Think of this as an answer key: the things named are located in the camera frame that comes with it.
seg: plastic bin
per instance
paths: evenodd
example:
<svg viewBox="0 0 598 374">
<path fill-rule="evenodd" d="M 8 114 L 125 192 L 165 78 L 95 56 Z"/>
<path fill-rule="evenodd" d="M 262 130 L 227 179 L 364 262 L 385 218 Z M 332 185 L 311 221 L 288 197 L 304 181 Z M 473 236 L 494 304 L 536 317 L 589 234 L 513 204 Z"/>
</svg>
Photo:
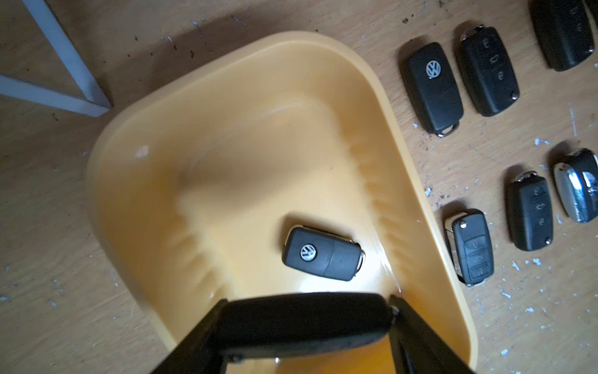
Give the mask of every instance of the plastic bin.
<svg viewBox="0 0 598 374">
<path fill-rule="evenodd" d="M 169 349 L 222 297 L 401 292 L 475 367 L 471 314 L 388 98 L 338 41 L 272 35 L 148 95 L 103 131 L 87 185 L 95 234 Z M 359 242 L 361 271 L 343 282 L 284 266 L 295 224 Z M 385 339 L 237 371 L 393 364 Z"/>
</svg>

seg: car key fob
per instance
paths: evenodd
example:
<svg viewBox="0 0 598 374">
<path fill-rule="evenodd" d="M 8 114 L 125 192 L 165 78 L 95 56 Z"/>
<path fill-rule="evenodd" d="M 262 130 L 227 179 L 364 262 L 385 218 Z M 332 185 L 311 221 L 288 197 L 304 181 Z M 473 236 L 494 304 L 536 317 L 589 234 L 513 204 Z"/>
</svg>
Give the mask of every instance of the car key fob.
<svg viewBox="0 0 598 374">
<path fill-rule="evenodd" d="M 519 98 L 519 86 L 507 50 L 495 28 L 474 26 L 461 36 L 457 62 L 471 100 L 491 117 Z"/>
<path fill-rule="evenodd" d="M 403 61 L 401 71 L 422 126 L 440 137 L 454 132 L 463 117 L 463 104 L 440 44 L 433 42 L 414 52 Z"/>
<path fill-rule="evenodd" d="M 460 281 L 472 286 L 494 274 L 492 241 L 484 213 L 477 209 L 459 212 L 444 221 L 444 228 Z"/>
<path fill-rule="evenodd" d="M 554 179 L 567 214 L 576 222 L 598 215 L 598 157 L 587 148 L 565 156 L 554 165 Z"/>
<path fill-rule="evenodd" d="M 553 208 L 546 179 L 535 171 L 518 175 L 507 189 L 507 218 L 515 247 L 544 248 L 553 241 Z"/>
<path fill-rule="evenodd" d="M 581 0 L 535 0 L 533 28 L 546 61 L 556 71 L 571 69 L 594 51 L 590 23 Z"/>
<path fill-rule="evenodd" d="M 303 226 L 291 229 L 282 254 L 282 262 L 293 269 L 341 281 L 350 281 L 364 258 L 359 244 Z"/>
<path fill-rule="evenodd" d="M 585 0 L 585 4 L 588 6 L 588 9 L 594 16 L 596 25 L 598 25 L 598 0 Z"/>
</svg>

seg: volkswagen logo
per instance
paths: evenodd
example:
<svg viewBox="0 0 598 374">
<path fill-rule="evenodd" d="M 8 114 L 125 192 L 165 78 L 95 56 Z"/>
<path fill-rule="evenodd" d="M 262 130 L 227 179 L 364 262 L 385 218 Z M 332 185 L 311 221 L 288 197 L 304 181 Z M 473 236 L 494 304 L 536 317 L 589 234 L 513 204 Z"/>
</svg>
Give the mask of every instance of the volkswagen logo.
<svg viewBox="0 0 598 374">
<path fill-rule="evenodd" d="M 303 261 L 312 261 L 316 258 L 316 247 L 311 244 L 305 244 L 303 247 L 301 247 L 299 254 L 301 255 L 301 259 Z"/>
<path fill-rule="evenodd" d="M 430 77 L 430 79 L 432 78 L 436 78 L 437 76 L 440 75 L 440 63 L 436 60 L 431 60 L 430 62 L 428 62 L 428 64 L 426 65 L 426 73 L 428 74 L 428 76 Z"/>
</svg>

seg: flip key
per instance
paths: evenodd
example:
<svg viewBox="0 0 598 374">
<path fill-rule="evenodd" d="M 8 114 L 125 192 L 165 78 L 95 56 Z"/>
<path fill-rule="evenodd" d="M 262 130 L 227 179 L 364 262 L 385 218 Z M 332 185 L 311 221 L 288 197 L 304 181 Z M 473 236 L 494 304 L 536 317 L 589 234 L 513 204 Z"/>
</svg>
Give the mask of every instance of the flip key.
<svg viewBox="0 0 598 374">
<path fill-rule="evenodd" d="M 282 254 L 282 262 L 293 269 L 341 281 L 350 281 L 364 258 L 359 244 L 303 226 L 291 229 Z"/>
<path fill-rule="evenodd" d="M 459 127 L 463 104 L 453 71 L 437 42 L 430 43 L 405 59 L 403 82 L 422 126 L 440 137 Z"/>
</svg>

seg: wooden surface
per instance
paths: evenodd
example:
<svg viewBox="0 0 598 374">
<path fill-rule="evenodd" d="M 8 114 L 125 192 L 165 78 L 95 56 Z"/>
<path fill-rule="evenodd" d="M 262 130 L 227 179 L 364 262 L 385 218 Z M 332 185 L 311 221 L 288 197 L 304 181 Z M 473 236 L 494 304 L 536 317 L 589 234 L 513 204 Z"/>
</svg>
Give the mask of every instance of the wooden surface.
<svg viewBox="0 0 598 374">
<path fill-rule="evenodd" d="M 147 373 L 167 354 L 91 233 L 87 155 L 110 119 L 134 101 L 286 30 L 334 37 L 373 67 L 422 184 L 432 189 L 439 224 L 461 204 L 488 213 L 495 274 L 478 287 L 462 287 L 480 337 L 477 372 L 596 372 L 598 220 L 573 223 L 552 189 L 553 244 L 525 253 L 508 240 L 507 170 L 524 164 L 547 177 L 541 165 L 548 167 L 566 146 L 598 150 L 598 55 L 570 71 L 549 70 L 525 1 L 48 3 L 114 109 L 88 118 L 0 99 L 0 293 L 6 298 L 0 302 L 0 372 Z M 458 31 L 471 22 L 498 29 L 521 89 L 520 99 L 492 118 L 475 112 L 452 53 Z M 20 1 L 0 3 L 0 30 L 3 74 L 79 95 Z M 399 50 L 418 37 L 440 42 L 460 88 L 465 115 L 446 139 L 415 127 L 399 76 Z M 536 138 L 550 145 L 535 146 Z"/>
</svg>

